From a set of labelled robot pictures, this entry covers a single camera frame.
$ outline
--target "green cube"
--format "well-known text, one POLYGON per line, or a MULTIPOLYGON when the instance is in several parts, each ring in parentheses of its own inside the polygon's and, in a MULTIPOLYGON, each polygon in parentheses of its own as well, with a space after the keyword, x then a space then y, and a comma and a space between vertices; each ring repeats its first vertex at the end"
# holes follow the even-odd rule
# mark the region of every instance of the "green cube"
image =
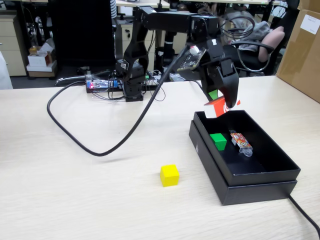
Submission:
POLYGON ((225 150, 227 140, 221 133, 210 134, 210 137, 219 151, 225 150))

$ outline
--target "chair armrest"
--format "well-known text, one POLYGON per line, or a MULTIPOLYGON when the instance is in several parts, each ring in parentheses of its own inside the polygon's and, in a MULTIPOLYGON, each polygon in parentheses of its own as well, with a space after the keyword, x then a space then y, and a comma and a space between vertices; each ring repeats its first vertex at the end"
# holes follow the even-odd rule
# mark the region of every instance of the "chair armrest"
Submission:
POLYGON ((240 45, 242 44, 249 44, 249 45, 255 45, 258 47, 263 47, 266 49, 267 53, 270 54, 272 53, 275 49, 271 46, 262 44, 260 42, 255 42, 255 41, 234 41, 231 43, 231 45, 235 46, 237 49, 239 48, 240 45))

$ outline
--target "circuit board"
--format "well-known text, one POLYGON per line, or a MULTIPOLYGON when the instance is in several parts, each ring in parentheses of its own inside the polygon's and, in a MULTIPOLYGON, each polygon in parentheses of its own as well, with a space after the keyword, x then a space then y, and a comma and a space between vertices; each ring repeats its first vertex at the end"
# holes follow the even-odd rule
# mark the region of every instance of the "circuit board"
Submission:
POLYGON ((189 51, 185 54, 185 58, 182 61, 180 67, 177 69, 178 72, 184 71, 184 70, 194 70, 199 66, 199 62, 203 55, 206 53, 206 49, 203 47, 201 50, 193 55, 189 51))

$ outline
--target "cardboard box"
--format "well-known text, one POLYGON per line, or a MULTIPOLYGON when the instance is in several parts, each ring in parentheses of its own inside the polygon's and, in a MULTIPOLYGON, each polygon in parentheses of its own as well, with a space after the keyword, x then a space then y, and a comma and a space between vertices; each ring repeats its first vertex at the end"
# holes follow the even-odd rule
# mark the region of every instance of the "cardboard box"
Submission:
POLYGON ((48 66, 26 66, 30 77, 50 78, 55 77, 58 71, 57 61, 49 63, 48 66))
POLYGON ((28 56, 29 65, 33 67, 46 67, 49 63, 49 56, 46 53, 30 54, 28 56))
POLYGON ((54 50, 52 47, 50 48, 49 47, 50 46, 47 46, 46 48, 42 48, 41 46, 33 46, 29 48, 29 54, 47 54, 49 56, 49 63, 52 64, 57 59, 56 50, 54 50))
POLYGON ((276 75, 320 103, 320 0, 301 0, 299 7, 276 75))
POLYGON ((300 0, 299 10, 310 10, 316 13, 320 13, 320 1, 319 0, 300 0))

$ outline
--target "desk drawer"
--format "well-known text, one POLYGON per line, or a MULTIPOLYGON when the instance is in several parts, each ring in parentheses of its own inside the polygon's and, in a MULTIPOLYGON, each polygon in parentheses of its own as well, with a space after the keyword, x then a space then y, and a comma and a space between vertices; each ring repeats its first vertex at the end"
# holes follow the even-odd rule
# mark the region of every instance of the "desk drawer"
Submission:
MULTIPOLYGON (((145 36, 145 41, 151 41, 152 31, 148 31, 145 36)), ((132 27, 123 27, 122 28, 122 41, 130 41, 132 38, 132 27)))
POLYGON ((15 36, 0 36, 0 51, 20 50, 18 39, 15 36))
POLYGON ((15 37, 16 31, 14 23, 10 21, 1 21, 0 22, 0 36, 1 37, 15 37))
MULTIPOLYGON (((122 53, 123 54, 125 53, 127 47, 129 46, 129 43, 130 43, 130 41, 123 41, 122 42, 122 53)), ((145 49, 147 51, 148 51, 148 48, 149 48, 150 44, 151 44, 151 41, 144 41, 145 49)), ((153 43, 149 53, 154 53, 155 52, 155 44, 156 43, 153 43)))
POLYGON ((25 76, 26 70, 19 50, 1 51, 10 76, 25 76))

